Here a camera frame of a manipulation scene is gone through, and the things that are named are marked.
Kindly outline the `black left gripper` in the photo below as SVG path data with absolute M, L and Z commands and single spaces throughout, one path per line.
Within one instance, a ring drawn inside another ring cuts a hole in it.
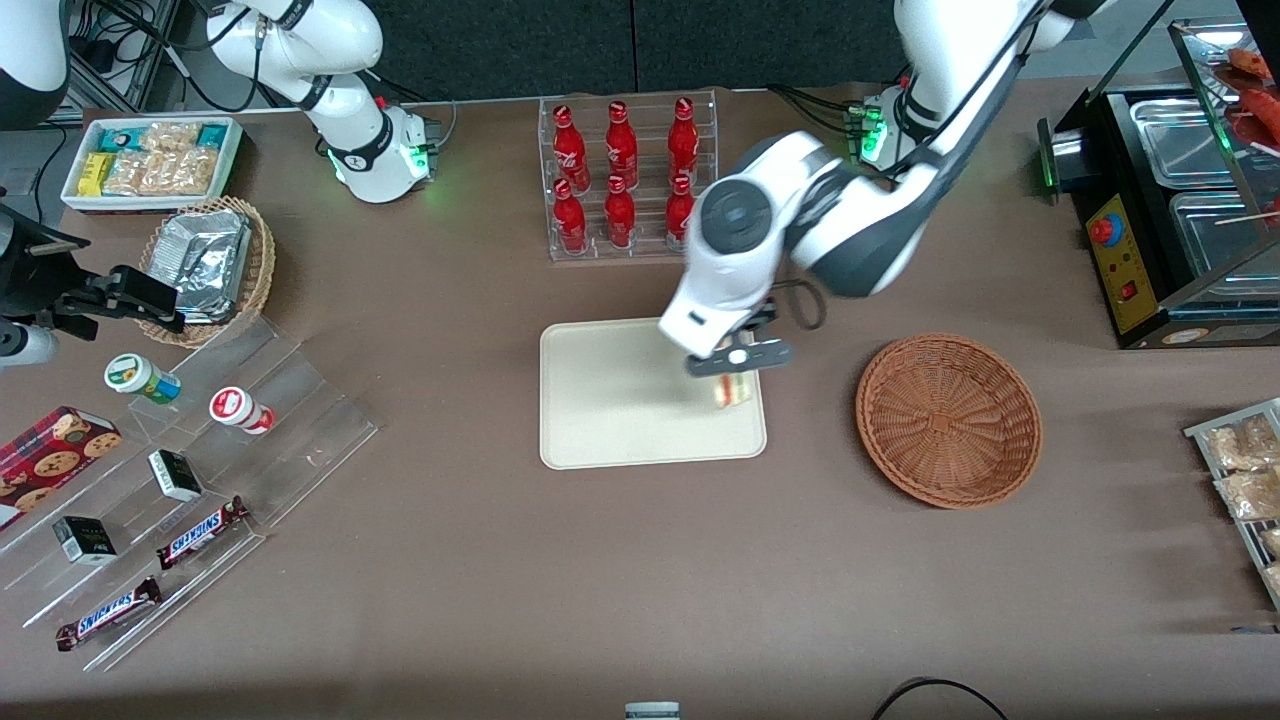
M 778 346 L 782 340 L 771 333 L 771 324 L 778 316 L 778 304 L 774 297 L 765 297 L 742 324 L 742 343 L 746 346 Z

